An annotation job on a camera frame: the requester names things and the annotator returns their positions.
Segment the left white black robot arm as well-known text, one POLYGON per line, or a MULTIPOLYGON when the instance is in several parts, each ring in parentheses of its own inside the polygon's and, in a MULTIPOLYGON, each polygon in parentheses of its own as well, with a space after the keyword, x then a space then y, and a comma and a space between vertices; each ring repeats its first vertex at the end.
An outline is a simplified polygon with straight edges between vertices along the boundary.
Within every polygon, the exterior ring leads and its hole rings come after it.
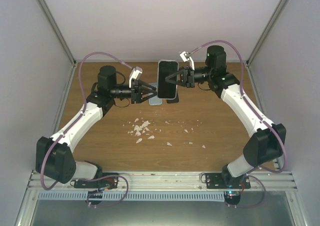
POLYGON ((79 141, 89 129, 100 121, 115 105, 115 100, 128 99, 132 104, 143 103, 157 95, 156 88, 142 80, 142 69, 136 67, 130 74, 129 83, 118 83, 119 72, 114 66, 103 66, 92 85, 91 93, 85 97, 79 112, 51 137, 41 137, 36 144, 36 171, 45 190, 45 177, 55 183, 66 184, 72 180, 83 180, 98 188, 103 183, 99 165, 88 161, 76 161, 73 153, 79 141))

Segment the light blue phone case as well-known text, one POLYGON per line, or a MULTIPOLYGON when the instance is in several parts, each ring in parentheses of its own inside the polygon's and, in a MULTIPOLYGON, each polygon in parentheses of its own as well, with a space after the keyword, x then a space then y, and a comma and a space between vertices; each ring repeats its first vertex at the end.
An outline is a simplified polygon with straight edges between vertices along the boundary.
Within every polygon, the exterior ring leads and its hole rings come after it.
MULTIPOLYGON (((155 87, 156 90, 158 90, 158 83, 154 82, 150 84, 151 86, 155 87)), ((158 98, 157 96, 153 96, 148 100, 148 103, 150 106, 160 106, 163 103, 163 100, 161 98, 158 98)))

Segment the aluminium corner post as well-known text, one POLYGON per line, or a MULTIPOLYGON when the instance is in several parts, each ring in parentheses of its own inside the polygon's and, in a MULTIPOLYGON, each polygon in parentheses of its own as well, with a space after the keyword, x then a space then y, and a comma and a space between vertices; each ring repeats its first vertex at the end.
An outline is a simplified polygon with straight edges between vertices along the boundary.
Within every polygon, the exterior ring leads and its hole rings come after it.
POLYGON ((48 20, 49 25, 51 26, 55 36, 57 37, 60 45, 62 46, 63 51, 65 52, 68 60, 71 62, 72 66, 76 65, 76 60, 69 48, 69 46, 67 45, 67 42, 46 2, 46 0, 36 0, 37 3, 39 4, 42 12, 44 13, 46 19, 48 20))
POLYGON ((289 0, 279 0, 277 3, 271 17, 269 18, 266 26, 264 27, 257 43, 255 44, 252 52, 250 53, 246 65, 249 68, 252 62, 254 61, 255 57, 257 56, 258 52, 260 51, 263 43, 266 41, 267 37, 269 36, 270 32, 272 31, 273 27, 275 26, 277 20, 279 19, 281 13, 285 9, 286 5, 288 4, 289 0))

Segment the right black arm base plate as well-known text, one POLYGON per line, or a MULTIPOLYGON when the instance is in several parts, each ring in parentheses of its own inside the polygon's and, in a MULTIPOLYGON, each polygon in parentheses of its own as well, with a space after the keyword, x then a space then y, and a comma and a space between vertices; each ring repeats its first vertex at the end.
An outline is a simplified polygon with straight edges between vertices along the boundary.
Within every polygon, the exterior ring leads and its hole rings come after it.
POLYGON ((207 189, 242 190, 251 188, 248 176, 232 177, 228 172, 204 172, 200 174, 199 179, 206 184, 207 189))

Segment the black smartphone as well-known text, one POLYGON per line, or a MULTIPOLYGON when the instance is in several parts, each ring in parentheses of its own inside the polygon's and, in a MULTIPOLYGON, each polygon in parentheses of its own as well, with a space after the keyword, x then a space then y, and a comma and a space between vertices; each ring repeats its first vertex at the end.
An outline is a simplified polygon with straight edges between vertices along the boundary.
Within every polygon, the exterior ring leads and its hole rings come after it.
POLYGON ((179 96, 177 95, 174 99, 167 99, 166 100, 166 103, 167 104, 176 104, 178 103, 180 100, 179 100, 179 96))

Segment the aluminium front rail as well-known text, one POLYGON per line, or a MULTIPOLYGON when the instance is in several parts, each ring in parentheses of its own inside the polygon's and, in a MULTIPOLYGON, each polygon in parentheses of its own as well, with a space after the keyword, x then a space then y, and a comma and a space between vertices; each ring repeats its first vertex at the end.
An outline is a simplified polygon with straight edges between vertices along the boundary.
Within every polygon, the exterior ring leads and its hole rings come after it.
MULTIPOLYGON (((199 171, 120 171, 131 191, 207 191, 205 176, 199 171)), ((249 175, 248 191, 296 191, 290 172, 256 171, 249 175)))

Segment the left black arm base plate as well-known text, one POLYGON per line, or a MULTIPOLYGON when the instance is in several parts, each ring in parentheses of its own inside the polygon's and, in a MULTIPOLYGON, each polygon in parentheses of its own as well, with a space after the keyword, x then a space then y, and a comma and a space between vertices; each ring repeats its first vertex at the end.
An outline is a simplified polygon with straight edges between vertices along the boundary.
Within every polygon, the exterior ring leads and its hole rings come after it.
POLYGON ((101 189, 111 190, 118 187, 119 174, 116 172, 101 172, 94 179, 100 179, 96 181, 85 181, 85 180, 71 180, 70 185, 76 189, 101 189))

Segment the right aluminium corner post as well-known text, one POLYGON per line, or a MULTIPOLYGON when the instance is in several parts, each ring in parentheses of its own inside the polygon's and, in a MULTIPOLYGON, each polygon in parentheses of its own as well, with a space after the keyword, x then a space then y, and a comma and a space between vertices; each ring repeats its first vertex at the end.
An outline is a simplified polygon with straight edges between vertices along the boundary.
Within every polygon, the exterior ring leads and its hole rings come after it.
POLYGON ((277 20, 279 19, 281 13, 285 9, 286 5, 288 4, 289 0, 279 0, 277 3, 271 17, 269 18, 266 26, 264 27, 257 43, 255 44, 252 52, 250 53, 246 65, 249 68, 252 62, 254 61, 255 57, 257 56, 258 52, 260 51, 263 43, 266 41, 267 37, 269 36, 270 32, 272 31, 273 27, 275 26, 277 20))

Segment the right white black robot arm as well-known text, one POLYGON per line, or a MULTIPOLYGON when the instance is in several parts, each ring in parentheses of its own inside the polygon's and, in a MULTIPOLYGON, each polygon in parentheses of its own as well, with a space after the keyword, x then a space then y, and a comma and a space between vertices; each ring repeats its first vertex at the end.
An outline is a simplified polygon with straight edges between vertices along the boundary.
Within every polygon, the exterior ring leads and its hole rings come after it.
POLYGON ((220 175, 223 186, 228 189, 240 184, 246 174, 262 167, 264 163, 279 157, 287 158, 285 150, 286 128, 274 124, 251 101, 243 88, 243 79, 237 79, 227 71, 227 54, 215 40, 206 43, 204 67, 195 67, 192 52, 183 51, 180 57, 188 65, 180 67, 177 62, 161 61, 158 64, 158 97, 172 100, 177 87, 193 88, 196 84, 208 83, 209 89, 226 103, 244 125, 249 141, 243 153, 222 168, 220 175))

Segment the white debris pile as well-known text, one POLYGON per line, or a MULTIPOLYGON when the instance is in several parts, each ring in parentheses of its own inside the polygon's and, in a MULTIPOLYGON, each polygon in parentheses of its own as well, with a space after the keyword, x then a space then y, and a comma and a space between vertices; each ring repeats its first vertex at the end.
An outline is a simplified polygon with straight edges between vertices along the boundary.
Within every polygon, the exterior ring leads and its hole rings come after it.
POLYGON ((124 135, 128 136, 134 144, 141 144, 145 141, 151 141, 156 138, 156 133, 159 131, 156 123, 153 120, 145 118, 134 118, 122 125, 124 135))

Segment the left aluminium corner post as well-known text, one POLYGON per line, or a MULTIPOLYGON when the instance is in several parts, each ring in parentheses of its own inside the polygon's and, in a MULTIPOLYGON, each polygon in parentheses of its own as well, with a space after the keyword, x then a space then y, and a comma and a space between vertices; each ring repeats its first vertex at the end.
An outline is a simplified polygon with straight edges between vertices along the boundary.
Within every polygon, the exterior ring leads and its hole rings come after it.
POLYGON ((68 60, 71 62, 72 66, 76 65, 76 60, 69 48, 69 46, 67 45, 67 42, 46 2, 46 0, 36 0, 37 3, 39 4, 42 12, 44 13, 46 19, 48 20, 49 25, 51 26, 55 36, 57 37, 60 45, 62 46, 63 51, 65 52, 68 60))

